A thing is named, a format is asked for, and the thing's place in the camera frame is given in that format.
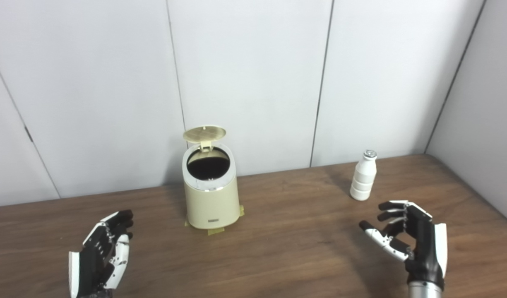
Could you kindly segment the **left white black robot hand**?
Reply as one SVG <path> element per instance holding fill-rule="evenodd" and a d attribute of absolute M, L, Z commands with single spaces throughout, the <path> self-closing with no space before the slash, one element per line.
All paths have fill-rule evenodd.
<path fill-rule="evenodd" d="M 128 267 L 133 226 L 130 209 L 114 212 L 94 225 L 80 252 L 68 253 L 72 298 L 111 298 Z"/>

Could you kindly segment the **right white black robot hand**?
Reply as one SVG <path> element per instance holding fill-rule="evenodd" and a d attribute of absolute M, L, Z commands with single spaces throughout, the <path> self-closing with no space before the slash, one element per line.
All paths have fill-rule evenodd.
<path fill-rule="evenodd" d="M 378 206 L 377 229 L 366 220 L 359 227 L 380 249 L 401 261 L 408 273 L 411 298 L 440 298 L 445 290 L 448 264 L 446 223 L 434 223 L 433 217 L 408 200 L 391 200 Z"/>

